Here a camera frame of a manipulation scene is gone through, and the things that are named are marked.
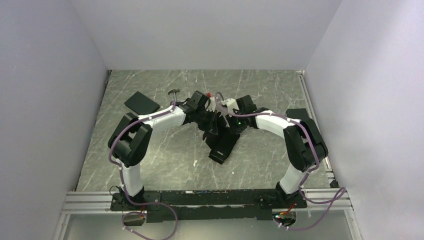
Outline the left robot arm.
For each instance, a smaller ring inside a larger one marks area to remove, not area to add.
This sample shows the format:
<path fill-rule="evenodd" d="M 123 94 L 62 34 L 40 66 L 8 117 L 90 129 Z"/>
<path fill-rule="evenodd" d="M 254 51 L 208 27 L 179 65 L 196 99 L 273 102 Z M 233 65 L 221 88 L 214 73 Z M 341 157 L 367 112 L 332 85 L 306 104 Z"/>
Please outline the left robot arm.
<path fill-rule="evenodd" d="M 216 101 L 211 94 L 200 91 L 195 91 L 183 101 L 175 97 L 163 110 L 144 115 L 124 115 L 108 141 L 108 160 L 118 166 L 118 189 L 124 196 L 124 204 L 131 210 L 137 210 L 146 202 L 141 162 L 152 136 L 189 123 L 209 132 L 218 128 L 216 118 Z"/>

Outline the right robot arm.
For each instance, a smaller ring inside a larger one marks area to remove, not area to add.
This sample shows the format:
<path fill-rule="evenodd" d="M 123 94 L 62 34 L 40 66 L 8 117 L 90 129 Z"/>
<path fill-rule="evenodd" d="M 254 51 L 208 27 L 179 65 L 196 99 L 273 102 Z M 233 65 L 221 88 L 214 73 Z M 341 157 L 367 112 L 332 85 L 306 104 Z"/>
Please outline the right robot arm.
<path fill-rule="evenodd" d="M 285 141 L 289 166 L 276 184 L 276 203 L 289 207 L 300 194 L 311 172 L 319 168 L 328 154 L 327 145 L 315 123 L 304 108 L 289 109 L 282 115 L 266 107 L 257 108 L 249 95 L 221 102 L 237 127 L 243 124 L 282 137 Z"/>

